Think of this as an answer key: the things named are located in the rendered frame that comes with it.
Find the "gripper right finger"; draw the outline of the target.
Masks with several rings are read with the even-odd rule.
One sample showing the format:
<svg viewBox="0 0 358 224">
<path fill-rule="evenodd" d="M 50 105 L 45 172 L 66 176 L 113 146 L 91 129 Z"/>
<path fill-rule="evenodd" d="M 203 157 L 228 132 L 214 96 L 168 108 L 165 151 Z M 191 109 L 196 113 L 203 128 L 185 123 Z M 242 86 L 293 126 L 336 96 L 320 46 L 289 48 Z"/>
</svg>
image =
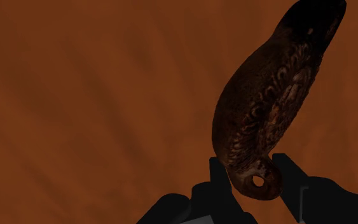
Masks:
<svg viewBox="0 0 358 224">
<path fill-rule="evenodd" d="M 283 177 L 280 198 L 298 223 L 358 224 L 358 194 L 332 179 L 308 176 L 285 153 L 272 160 Z"/>
</svg>

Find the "brown patterned ceramic jug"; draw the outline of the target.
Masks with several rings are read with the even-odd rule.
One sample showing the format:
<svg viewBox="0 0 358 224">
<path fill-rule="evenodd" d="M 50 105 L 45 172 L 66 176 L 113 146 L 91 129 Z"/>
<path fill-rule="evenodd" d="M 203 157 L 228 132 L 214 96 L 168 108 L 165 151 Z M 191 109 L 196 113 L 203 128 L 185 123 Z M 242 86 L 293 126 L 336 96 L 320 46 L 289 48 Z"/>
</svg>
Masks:
<svg viewBox="0 0 358 224">
<path fill-rule="evenodd" d="M 269 153 L 303 105 L 346 7 L 346 0 L 297 0 L 225 85 L 212 147 L 242 195 L 273 200 L 282 193 Z"/>
</svg>

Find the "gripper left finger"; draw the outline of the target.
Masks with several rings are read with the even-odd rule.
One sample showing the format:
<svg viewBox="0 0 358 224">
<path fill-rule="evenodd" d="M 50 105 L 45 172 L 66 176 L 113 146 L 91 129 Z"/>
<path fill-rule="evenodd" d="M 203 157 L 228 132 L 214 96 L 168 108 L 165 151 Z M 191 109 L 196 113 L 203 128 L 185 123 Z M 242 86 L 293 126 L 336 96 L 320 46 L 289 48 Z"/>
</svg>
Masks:
<svg viewBox="0 0 358 224">
<path fill-rule="evenodd" d="M 136 224 L 258 224 L 233 196 L 226 169 L 209 158 L 210 180 L 196 184 L 191 197 L 169 193 L 160 197 Z"/>
</svg>

